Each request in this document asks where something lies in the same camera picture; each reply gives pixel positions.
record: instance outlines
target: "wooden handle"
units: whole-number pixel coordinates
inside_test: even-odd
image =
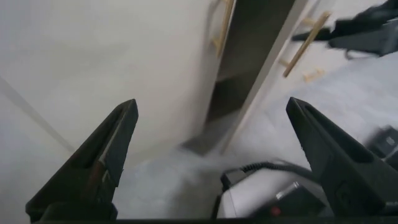
[[[297,53],[294,55],[292,61],[286,62],[285,60],[280,60],[279,62],[286,66],[286,70],[283,74],[283,76],[286,78],[289,76],[289,73],[293,70],[294,66],[297,64],[305,50],[308,48],[308,46],[313,42],[315,37],[318,35],[319,31],[322,29],[323,25],[325,25],[325,22],[328,20],[331,12],[324,12],[322,15],[319,17],[319,19],[314,23],[313,29],[310,32],[310,35],[308,35],[307,39],[305,42],[301,45],[301,47],[298,49]],[[312,22],[310,19],[304,19],[303,20],[304,24],[310,25]]]
[[[228,30],[229,18],[231,17],[233,3],[234,3],[233,0],[223,0],[223,2],[226,3],[226,7],[225,7],[223,25],[221,27],[220,37],[219,38],[215,37],[212,39],[212,42],[216,47],[217,57],[221,56],[221,51],[224,47],[224,42],[226,39],[226,31]]]

